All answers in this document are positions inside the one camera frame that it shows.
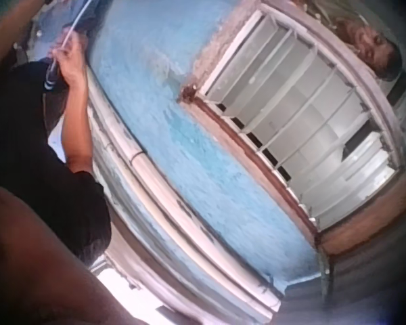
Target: window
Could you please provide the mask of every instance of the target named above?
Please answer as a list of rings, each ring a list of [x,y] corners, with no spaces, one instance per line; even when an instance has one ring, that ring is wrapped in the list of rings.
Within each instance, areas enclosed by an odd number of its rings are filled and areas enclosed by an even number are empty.
[[[322,44],[280,16],[262,14],[244,27],[249,32],[203,95],[324,229],[394,170],[358,85]]]

